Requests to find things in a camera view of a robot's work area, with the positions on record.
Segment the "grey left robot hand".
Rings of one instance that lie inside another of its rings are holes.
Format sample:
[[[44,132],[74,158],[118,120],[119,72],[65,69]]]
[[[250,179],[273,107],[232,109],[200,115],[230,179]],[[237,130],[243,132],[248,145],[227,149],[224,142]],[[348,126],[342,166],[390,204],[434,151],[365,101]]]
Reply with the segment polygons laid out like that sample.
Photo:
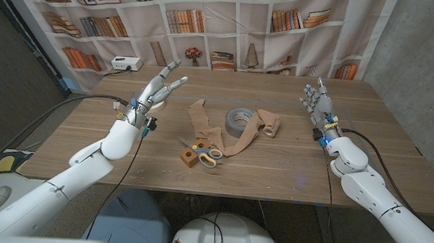
[[[121,115],[121,120],[131,125],[134,125],[137,129],[140,129],[147,120],[147,113],[150,111],[153,104],[158,104],[166,100],[170,96],[172,91],[187,83],[188,76],[184,76],[172,82],[170,85],[165,85],[164,82],[168,75],[179,67],[181,60],[175,60],[172,63],[164,67],[159,74],[157,74],[139,93],[136,98],[135,105],[128,104]]]

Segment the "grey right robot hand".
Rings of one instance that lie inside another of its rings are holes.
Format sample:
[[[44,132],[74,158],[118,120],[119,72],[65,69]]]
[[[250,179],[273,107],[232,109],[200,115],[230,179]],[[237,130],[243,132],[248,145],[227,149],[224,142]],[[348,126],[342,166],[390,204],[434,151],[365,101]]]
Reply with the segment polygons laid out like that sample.
[[[327,86],[323,83],[322,77],[317,80],[316,88],[310,84],[306,85],[303,89],[306,97],[299,98],[299,101],[309,113],[314,126],[314,140],[324,147],[333,139],[340,138],[342,133],[338,126],[338,117],[334,113],[332,100],[327,93]]]

